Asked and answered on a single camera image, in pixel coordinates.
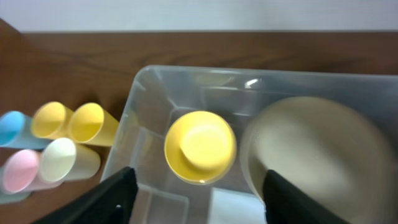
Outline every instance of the beige cup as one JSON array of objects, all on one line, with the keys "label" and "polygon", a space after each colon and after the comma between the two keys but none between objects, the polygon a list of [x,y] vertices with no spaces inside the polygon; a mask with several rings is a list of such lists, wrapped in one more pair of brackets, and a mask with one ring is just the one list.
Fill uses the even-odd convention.
[{"label": "beige cup", "polygon": [[86,103],[73,114],[68,132],[75,142],[112,146],[119,122],[96,103]]},{"label": "beige cup", "polygon": [[37,138],[57,139],[68,136],[73,111],[59,102],[44,104],[33,117],[32,134]]},{"label": "beige cup", "polygon": [[101,165],[100,156],[93,150],[60,138],[52,141],[43,151],[39,177],[46,182],[81,180],[94,176]]}]

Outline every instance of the white wall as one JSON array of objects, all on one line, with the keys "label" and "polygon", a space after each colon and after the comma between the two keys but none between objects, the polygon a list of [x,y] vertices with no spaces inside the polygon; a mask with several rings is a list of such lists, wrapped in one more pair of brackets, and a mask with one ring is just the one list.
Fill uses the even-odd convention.
[{"label": "white wall", "polygon": [[391,30],[398,0],[0,0],[20,31]]}]

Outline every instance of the yellow cup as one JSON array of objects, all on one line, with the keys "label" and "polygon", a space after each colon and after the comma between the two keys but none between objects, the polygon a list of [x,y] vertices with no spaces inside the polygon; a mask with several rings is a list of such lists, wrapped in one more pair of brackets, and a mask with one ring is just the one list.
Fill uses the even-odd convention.
[{"label": "yellow cup", "polygon": [[30,130],[38,138],[57,139],[68,136],[68,123],[73,111],[59,102],[49,102],[33,116]]},{"label": "yellow cup", "polygon": [[119,122],[96,103],[86,103],[73,114],[68,127],[75,142],[112,146]]},{"label": "yellow cup", "polygon": [[173,172],[190,184],[210,184],[231,168],[236,139],[229,124],[207,111],[182,116],[170,127],[165,156]]}]

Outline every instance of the bowl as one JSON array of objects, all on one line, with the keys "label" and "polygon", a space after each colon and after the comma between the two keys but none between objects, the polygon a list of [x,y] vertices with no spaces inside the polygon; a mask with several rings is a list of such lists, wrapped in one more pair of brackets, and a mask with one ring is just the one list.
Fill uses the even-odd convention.
[{"label": "bowl", "polygon": [[164,151],[169,167],[179,178],[190,184],[210,184],[231,168],[236,139],[222,117],[194,111],[170,127]]},{"label": "bowl", "polygon": [[349,223],[382,223],[392,195],[391,149],[349,107],[298,96],[268,106],[244,132],[241,166],[263,201],[268,169]]}]

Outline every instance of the pink cup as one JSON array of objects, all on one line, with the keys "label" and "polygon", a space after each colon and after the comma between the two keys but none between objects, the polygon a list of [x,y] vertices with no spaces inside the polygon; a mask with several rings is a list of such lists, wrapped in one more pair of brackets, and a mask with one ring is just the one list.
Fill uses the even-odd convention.
[{"label": "pink cup", "polygon": [[24,149],[13,154],[4,166],[2,189],[7,194],[58,187],[62,181],[47,183],[39,179],[40,153]]}]

